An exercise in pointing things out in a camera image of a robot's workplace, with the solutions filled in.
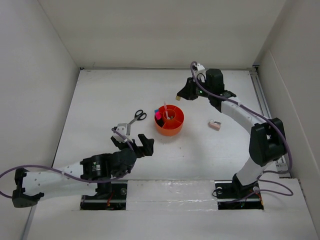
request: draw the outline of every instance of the scissor handle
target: scissor handle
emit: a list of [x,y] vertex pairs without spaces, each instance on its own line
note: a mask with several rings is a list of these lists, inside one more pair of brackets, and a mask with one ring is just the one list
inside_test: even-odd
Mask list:
[[134,118],[136,118],[137,121],[144,120],[147,117],[147,114],[142,110],[138,110],[134,114]]

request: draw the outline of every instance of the white table surface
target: white table surface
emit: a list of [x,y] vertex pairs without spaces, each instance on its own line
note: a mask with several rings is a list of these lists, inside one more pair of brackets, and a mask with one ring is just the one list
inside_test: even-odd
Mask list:
[[[226,89],[261,112],[248,71],[224,70],[223,75]],[[80,211],[80,196],[52,198],[38,203],[28,240],[317,239],[296,179],[264,176],[290,186],[295,193],[293,197],[264,193],[264,211],[217,210],[211,197],[213,180],[230,180],[244,165],[249,134],[205,98],[176,101],[176,93],[189,76],[188,70],[80,72],[53,166],[117,151],[110,140],[111,128],[128,123],[138,109],[148,116],[131,126],[131,136],[139,144],[138,134],[153,138],[154,154],[138,159],[125,178],[134,180],[128,183],[126,211]],[[154,109],[164,101],[184,112],[177,136],[162,136],[154,128]],[[210,119],[222,122],[220,131],[208,127]],[[172,190],[176,183],[179,190]],[[189,183],[188,190],[182,188]],[[260,187],[284,191],[268,183]],[[189,194],[196,190],[201,194]]]
[[[226,89],[233,91],[260,112],[248,71],[223,71]],[[54,166],[81,161],[117,151],[111,128],[128,123],[137,110],[148,115],[131,126],[131,137],[153,138],[152,157],[138,159],[131,180],[230,180],[249,157],[249,134],[230,117],[219,113],[208,99],[175,100],[190,77],[188,70],[82,70],[73,95]],[[154,110],[164,101],[184,113],[181,132],[160,135],[154,126]],[[222,123],[221,130],[208,127],[210,119]]]

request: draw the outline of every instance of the eraser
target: eraser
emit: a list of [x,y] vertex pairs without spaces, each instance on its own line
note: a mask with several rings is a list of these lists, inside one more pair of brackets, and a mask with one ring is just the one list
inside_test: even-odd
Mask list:
[[210,120],[208,123],[209,127],[219,131],[221,127],[221,122]]

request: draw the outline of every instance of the scissors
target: scissors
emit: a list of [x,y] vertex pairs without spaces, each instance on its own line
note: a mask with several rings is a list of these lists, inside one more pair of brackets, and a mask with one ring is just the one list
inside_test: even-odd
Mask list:
[[142,109],[140,109],[140,110],[138,110],[138,111],[135,112],[135,114],[134,114],[134,119],[133,119],[131,122],[129,122],[128,124],[131,125],[131,124],[133,124],[135,121],[142,121],[142,120],[144,120],[146,117],[147,117],[147,114],[146,114]]

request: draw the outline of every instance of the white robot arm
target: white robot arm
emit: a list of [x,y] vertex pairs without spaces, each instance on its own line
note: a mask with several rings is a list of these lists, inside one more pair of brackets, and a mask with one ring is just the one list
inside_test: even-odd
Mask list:
[[208,98],[213,107],[231,117],[250,134],[250,157],[242,169],[233,176],[232,184],[226,190],[227,197],[223,197],[242,198],[257,185],[259,176],[268,165],[287,153],[281,136],[270,125],[270,123],[274,125],[285,138],[283,123],[278,118],[262,119],[245,110],[237,96],[225,90],[223,74],[219,69],[205,71],[201,64],[193,62],[191,72],[192,77],[187,79],[186,85],[177,93],[176,99],[195,100],[199,96]]
[[154,152],[153,139],[146,138],[144,134],[138,134],[138,137],[142,146],[137,146],[134,139],[126,144],[112,137],[120,151],[94,155],[59,169],[33,172],[18,168],[14,176],[13,205],[26,208],[38,201],[72,195],[95,196],[98,199],[109,197],[113,192],[111,181],[130,173],[137,158],[152,156]]

